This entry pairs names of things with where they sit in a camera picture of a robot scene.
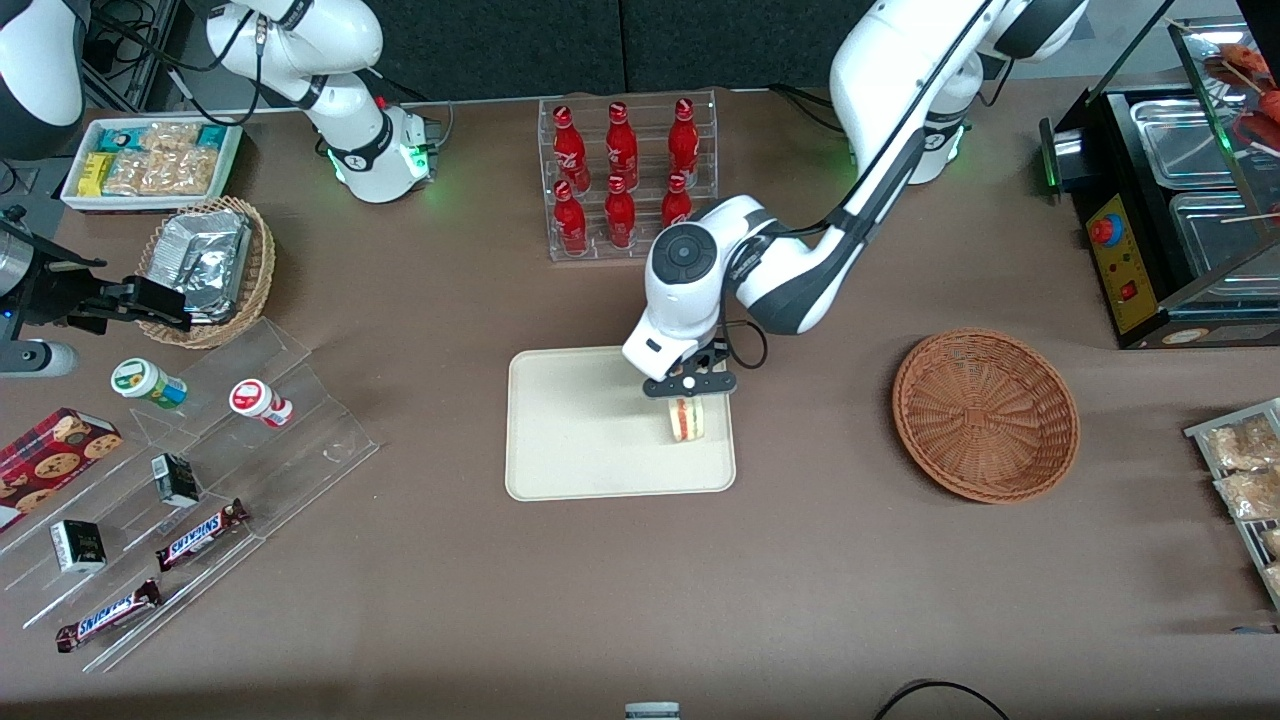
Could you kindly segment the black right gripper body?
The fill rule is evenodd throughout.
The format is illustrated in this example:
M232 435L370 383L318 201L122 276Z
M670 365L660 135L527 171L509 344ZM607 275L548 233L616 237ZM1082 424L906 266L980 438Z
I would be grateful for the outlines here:
M93 307L106 266L33 233L22 215L3 217L3 314L15 325L68 325L68 314Z

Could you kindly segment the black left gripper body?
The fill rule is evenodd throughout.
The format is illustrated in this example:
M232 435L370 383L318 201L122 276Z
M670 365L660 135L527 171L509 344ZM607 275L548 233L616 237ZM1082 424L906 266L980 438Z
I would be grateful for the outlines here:
M645 380L649 398L696 398L731 395L739 378L728 368L731 352L726 340L713 340L690 357L673 364L660 380Z

